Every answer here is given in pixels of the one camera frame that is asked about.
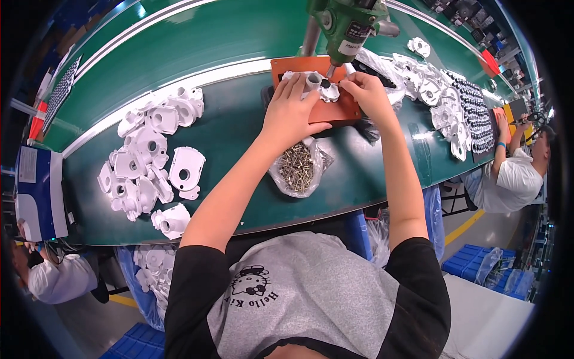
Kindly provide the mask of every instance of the worker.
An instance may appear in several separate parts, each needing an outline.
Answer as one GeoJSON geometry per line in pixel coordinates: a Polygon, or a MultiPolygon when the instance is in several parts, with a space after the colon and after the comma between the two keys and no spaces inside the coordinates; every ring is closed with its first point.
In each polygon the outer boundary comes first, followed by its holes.
{"type": "Polygon", "coordinates": [[[544,125],[538,132],[538,139],[531,146],[532,156],[520,147],[524,132],[531,126],[525,122],[516,126],[508,143],[508,120],[506,115],[496,114],[500,136],[494,152],[494,161],[461,175],[460,180],[468,192],[470,200],[488,213],[510,213],[518,211],[538,196],[544,183],[544,175],[550,159],[550,143],[555,133],[544,125]],[[510,157],[506,157],[506,147],[510,157]]]}
{"type": "MultiPolygon", "coordinates": [[[[18,223],[21,235],[21,223],[18,223]]],[[[98,264],[95,255],[81,257],[68,254],[59,257],[42,242],[24,242],[12,245],[12,264],[22,284],[41,302],[47,304],[64,303],[92,292],[101,303],[109,300],[103,280],[98,280],[98,264]],[[32,262],[34,254],[39,259],[32,262]]]]}
{"type": "Polygon", "coordinates": [[[272,238],[227,265],[226,245],[273,161],[331,128],[308,123],[319,94],[301,100],[305,80],[295,74],[279,83],[259,136],[191,218],[173,268],[166,358],[441,354],[451,326],[447,288],[405,136],[377,77],[356,72],[340,87],[381,132],[390,211],[386,268],[346,250],[337,237],[310,231],[272,238]]]}

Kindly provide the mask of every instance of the workbench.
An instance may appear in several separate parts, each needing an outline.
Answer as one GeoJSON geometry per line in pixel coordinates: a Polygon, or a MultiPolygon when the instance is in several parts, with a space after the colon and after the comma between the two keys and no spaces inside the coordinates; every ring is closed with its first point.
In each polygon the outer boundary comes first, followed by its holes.
{"type": "MultiPolygon", "coordinates": [[[[402,2],[430,13],[419,1],[402,2]]],[[[94,125],[145,92],[189,74],[242,61],[292,56],[301,45],[308,19],[304,0],[289,3],[264,0],[187,3],[202,5],[166,17],[138,32],[119,43],[85,72],[74,84],[42,142],[51,150],[64,152],[66,157],[64,185],[80,224],[80,235],[70,238],[71,242],[127,245],[167,241],[153,227],[149,215],[142,214],[136,222],[130,222],[123,211],[116,212],[110,208],[110,201],[101,192],[96,177],[110,152],[122,146],[123,139],[117,135],[117,124],[98,131],[94,130],[94,125]],[[89,141],[74,151],[69,150],[74,141],[90,132],[94,134],[89,141]]],[[[128,2],[123,4],[127,8],[114,9],[80,40],[57,78],[77,56],[83,55],[82,63],[87,61],[122,31],[170,6],[167,0],[142,0],[131,6],[128,2]]],[[[432,47],[427,61],[490,90],[490,78],[467,47],[405,12],[390,8],[390,13],[391,20],[400,27],[401,35],[397,38],[370,38],[366,48],[381,56],[397,52],[416,57],[407,49],[406,43],[414,36],[421,37],[432,47]]],[[[472,41],[465,29],[456,31],[472,41]]],[[[326,41],[321,36],[317,52],[325,53],[325,46],[326,41]]],[[[511,89],[500,78],[495,80],[498,84],[496,95],[485,97],[490,107],[500,106],[501,101],[511,94],[511,89]]],[[[207,161],[199,182],[199,198],[182,200],[177,195],[178,191],[174,191],[172,203],[161,204],[158,201],[154,210],[165,210],[182,202],[193,214],[259,133],[265,116],[260,91],[271,84],[270,73],[264,72],[202,87],[203,116],[191,127],[179,127],[173,136],[167,136],[170,158],[178,146],[191,146],[205,155],[207,161]]],[[[430,131],[429,107],[420,102],[405,98],[398,118],[422,188],[492,159],[490,156],[474,163],[470,153],[465,162],[454,159],[444,137],[430,131]]],[[[271,177],[265,175],[236,234],[314,221],[386,200],[380,140],[371,146],[350,126],[327,130],[317,137],[319,146],[335,158],[317,190],[306,199],[291,198],[280,193],[271,177]]]]}

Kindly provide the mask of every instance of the yellow floor line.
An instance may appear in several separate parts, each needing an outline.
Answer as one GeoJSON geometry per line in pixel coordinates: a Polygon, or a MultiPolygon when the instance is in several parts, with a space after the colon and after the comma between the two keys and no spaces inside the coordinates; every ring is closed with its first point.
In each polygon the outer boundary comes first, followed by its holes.
{"type": "Polygon", "coordinates": [[[450,244],[452,241],[454,241],[455,239],[458,238],[458,236],[460,236],[461,234],[464,233],[464,231],[466,231],[467,229],[470,228],[470,226],[472,226],[474,224],[474,222],[478,221],[478,219],[480,217],[482,217],[482,215],[484,214],[483,210],[479,210],[478,212],[476,212],[475,215],[473,215],[471,218],[469,218],[466,222],[464,222],[460,227],[458,227],[457,229],[455,229],[454,231],[452,231],[451,234],[449,234],[448,236],[446,236],[444,238],[444,245],[448,245],[450,244]]]}
{"type": "Polygon", "coordinates": [[[110,300],[112,302],[123,304],[125,306],[130,306],[130,307],[134,307],[134,308],[138,307],[138,304],[132,298],[124,297],[124,296],[121,296],[118,294],[110,295],[110,300]]]}

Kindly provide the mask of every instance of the worker in white shirt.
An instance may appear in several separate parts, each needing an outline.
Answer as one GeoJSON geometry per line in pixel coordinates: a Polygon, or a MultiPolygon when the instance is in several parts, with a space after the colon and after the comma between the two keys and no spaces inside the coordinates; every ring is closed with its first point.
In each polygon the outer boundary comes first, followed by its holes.
{"type": "Polygon", "coordinates": [[[538,130],[538,139],[530,147],[530,157],[520,147],[520,141],[531,122],[516,126],[516,132],[508,143],[506,116],[497,114],[497,121],[501,134],[494,161],[461,175],[460,179],[477,207],[488,213],[510,213],[526,207],[537,197],[548,168],[550,142],[556,134],[549,126],[542,126],[538,130]],[[510,153],[508,158],[507,143],[510,153]]]}
{"type": "Polygon", "coordinates": [[[97,271],[96,257],[96,262],[90,264],[79,254],[59,257],[41,242],[24,242],[24,246],[18,246],[15,241],[11,242],[12,264],[16,273],[39,301],[59,304],[92,291],[94,297],[103,302],[102,298],[107,295],[107,290],[102,287],[102,284],[105,285],[103,281],[98,283],[98,275],[93,269],[95,266],[97,271]],[[29,266],[29,257],[34,251],[40,254],[43,261],[39,260],[39,264],[29,266]]]}

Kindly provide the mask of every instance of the white t-shirt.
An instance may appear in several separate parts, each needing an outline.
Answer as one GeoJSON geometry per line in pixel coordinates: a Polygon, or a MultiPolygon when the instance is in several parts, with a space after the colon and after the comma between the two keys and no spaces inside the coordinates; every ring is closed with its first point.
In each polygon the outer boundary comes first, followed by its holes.
{"type": "Polygon", "coordinates": [[[501,164],[498,180],[491,178],[492,163],[483,170],[474,204],[488,213],[510,213],[529,205],[538,195],[544,180],[534,167],[532,157],[517,148],[501,164]]]}
{"type": "Polygon", "coordinates": [[[32,267],[28,274],[28,290],[47,304],[67,302],[97,286],[96,274],[88,261],[78,254],[65,256],[57,268],[50,261],[44,260],[32,267]]]}

